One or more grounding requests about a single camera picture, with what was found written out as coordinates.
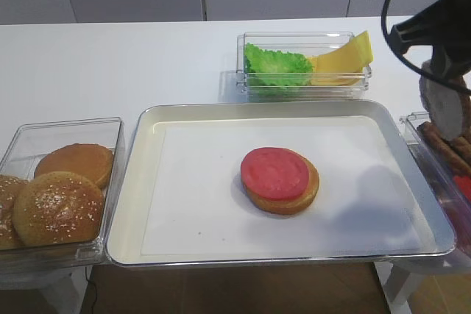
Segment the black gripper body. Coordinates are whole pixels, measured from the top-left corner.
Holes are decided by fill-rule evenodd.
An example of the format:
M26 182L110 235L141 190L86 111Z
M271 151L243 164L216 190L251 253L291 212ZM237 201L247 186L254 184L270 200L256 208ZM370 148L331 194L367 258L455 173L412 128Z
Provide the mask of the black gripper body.
M436 46L450 55L470 54L470 0L437 0L389 33L392 51Z

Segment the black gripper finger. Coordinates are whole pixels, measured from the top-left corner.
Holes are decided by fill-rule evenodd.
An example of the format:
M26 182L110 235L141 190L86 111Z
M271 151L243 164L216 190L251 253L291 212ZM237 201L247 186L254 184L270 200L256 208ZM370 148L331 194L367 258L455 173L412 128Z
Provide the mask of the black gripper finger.
M455 40L440 43L431 40L431 73L437 79L455 79L470 71L470 41Z

